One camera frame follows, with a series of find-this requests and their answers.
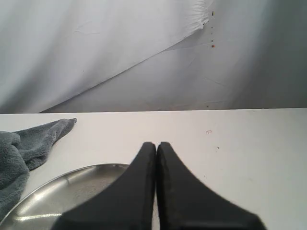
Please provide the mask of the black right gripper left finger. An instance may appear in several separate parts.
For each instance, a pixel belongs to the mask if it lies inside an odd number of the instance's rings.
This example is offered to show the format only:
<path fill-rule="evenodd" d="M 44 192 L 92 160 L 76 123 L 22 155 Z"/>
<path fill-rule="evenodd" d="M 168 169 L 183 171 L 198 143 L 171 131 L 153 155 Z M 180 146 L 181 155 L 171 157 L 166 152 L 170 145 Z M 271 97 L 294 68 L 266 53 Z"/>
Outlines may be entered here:
<path fill-rule="evenodd" d="M 143 143 L 124 173 L 102 192 L 64 212 L 54 230 L 150 230 L 155 193 L 155 145 Z"/>

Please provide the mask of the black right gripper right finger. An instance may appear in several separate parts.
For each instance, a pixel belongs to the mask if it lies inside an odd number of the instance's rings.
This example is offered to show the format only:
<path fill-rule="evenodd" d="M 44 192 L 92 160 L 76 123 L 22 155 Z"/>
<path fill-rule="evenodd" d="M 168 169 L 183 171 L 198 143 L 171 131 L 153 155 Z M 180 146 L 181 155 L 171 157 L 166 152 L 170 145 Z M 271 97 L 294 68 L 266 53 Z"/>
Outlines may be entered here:
<path fill-rule="evenodd" d="M 264 230 L 261 219 L 204 185 L 168 142 L 158 146 L 156 192 L 162 230 Z"/>

